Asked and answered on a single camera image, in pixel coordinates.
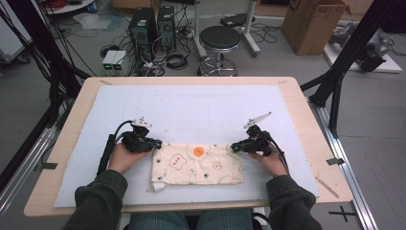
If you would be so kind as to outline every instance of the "black stool seat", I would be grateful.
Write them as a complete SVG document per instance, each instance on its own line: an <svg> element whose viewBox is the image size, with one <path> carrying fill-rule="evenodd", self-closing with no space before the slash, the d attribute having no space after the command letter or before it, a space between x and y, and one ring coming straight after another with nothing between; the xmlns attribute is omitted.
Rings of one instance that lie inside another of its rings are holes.
<svg viewBox="0 0 406 230"><path fill-rule="evenodd" d="M241 41L236 30L225 26L212 26L200 33L200 43L209 49L227 50L235 48Z"/></svg>

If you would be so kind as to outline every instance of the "dark green sleeve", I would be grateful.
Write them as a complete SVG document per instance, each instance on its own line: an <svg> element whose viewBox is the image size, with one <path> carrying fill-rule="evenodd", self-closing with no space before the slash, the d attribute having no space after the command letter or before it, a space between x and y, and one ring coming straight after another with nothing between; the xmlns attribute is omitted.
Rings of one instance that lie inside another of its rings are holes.
<svg viewBox="0 0 406 230"><path fill-rule="evenodd" d="M128 184L118 172L105 171L75 192L77 209L63 230L116 229Z"/></svg>
<svg viewBox="0 0 406 230"><path fill-rule="evenodd" d="M275 177L266 183L272 230L317 230L320 223L310 214L316 202L311 192L300 187L289 175Z"/></svg>

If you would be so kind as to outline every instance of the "floral cloth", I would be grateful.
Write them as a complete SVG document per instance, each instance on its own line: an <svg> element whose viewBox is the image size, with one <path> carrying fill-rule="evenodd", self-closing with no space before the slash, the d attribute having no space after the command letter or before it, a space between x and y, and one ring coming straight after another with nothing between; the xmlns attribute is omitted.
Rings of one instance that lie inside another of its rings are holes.
<svg viewBox="0 0 406 230"><path fill-rule="evenodd" d="M166 184L237 184L244 181L238 153L229 146L170 145L153 154L152 182Z"/></svg>

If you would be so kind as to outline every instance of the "concrete floor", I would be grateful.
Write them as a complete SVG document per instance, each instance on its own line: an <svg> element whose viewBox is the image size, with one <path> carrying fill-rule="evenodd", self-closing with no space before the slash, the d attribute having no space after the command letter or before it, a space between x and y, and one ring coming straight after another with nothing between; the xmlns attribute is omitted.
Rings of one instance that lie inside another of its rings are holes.
<svg viewBox="0 0 406 230"><path fill-rule="evenodd" d="M246 6L223 9L225 13L243 12ZM128 22L120 17L112 18L115 27L111 30L84 31L78 24L72 24L72 15L66 13L58 18L75 32L67 36L80 56L98 76L103 76L102 46L111 44L119 35L125 35ZM222 15L205 16L201 19L202 29L220 25ZM280 26L282 18L258 17L257 23L268 26ZM294 77L299 84L313 80L324 74L329 68L323 55L309 57L296 56L288 46L281 31L272 32L276 43L258 43L261 53L252 57L245 43L233 53L227 54L237 66L238 74L244 77ZM395 41L394 48L406 53L406 37L390 34ZM165 76L196 76L199 57L194 44L189 42L192 53L188 57L189 65L181 71L168 70ZM405 57L389 56L406 69ZM87 67L74 55L78 68L89 72ZM0 171L3 171L16 153L34 125L49 105L49 83L37 70L35 63L14 62L5 66L0 73ZM406 229L406 183L402 175L406 174L406 73L361 73L348 71L343 82L338 134L348 156L352 169L361 187L380 229ZM304 92L306 96L315 89ZM57 229L68 217L27 218L23 209L31 190L39 177L33 172L18 193L8 212L0 219L0 229ZM328 212L340 212L340 206L349 213L354 209L351 203L316 205L312 213L325 229L360 229L358 218L330 215Z"/></svg>

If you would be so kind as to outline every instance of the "wooden table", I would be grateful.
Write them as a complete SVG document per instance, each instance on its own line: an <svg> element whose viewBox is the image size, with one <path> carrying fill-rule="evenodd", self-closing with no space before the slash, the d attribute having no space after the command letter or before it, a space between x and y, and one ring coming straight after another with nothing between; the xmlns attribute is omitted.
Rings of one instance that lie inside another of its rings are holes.
<svg viewBox="0 0 406 230"><path fill-rule="evenodd" d="M55 170L44 170L39 177L32 195L24 209L28 217L70 215L74 208L54 208L62 177L70 154L78 141L79 133L93 106L98 90L102 85L277 85L292 123L304 149L310 169L316 178L321 196L317 203L349 202L352 200L350 188L337 165L330 166L326 160L333 157L328 143L313 116L310 107L295 79L289 77L241 77L241 78L202 78L202 77L160 77L160 78L91 78L84 83L72 111L59 134L48 162L57 163ZM166 210L201 210L208 208L235 208L268 206L267 200L166 204L127 206L123 212L148 212Z"/></svg>

